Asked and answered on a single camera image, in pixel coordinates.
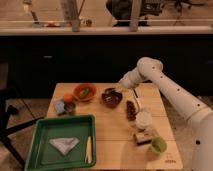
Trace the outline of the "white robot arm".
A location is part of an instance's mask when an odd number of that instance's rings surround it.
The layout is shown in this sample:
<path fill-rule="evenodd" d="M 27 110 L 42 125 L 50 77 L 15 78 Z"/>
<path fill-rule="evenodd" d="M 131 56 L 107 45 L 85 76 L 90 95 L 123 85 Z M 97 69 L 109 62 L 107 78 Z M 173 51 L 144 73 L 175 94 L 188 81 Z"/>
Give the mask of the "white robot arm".
<path fill-rule="evenodd" d="M 213 109 L 167 77 L 162 70 L 161 61 L 142 57 L 119 83 L 122 88 L 134 89 L 144 81 L 152 81 L 196 134 L 191 171 L 213 171 Z"/>

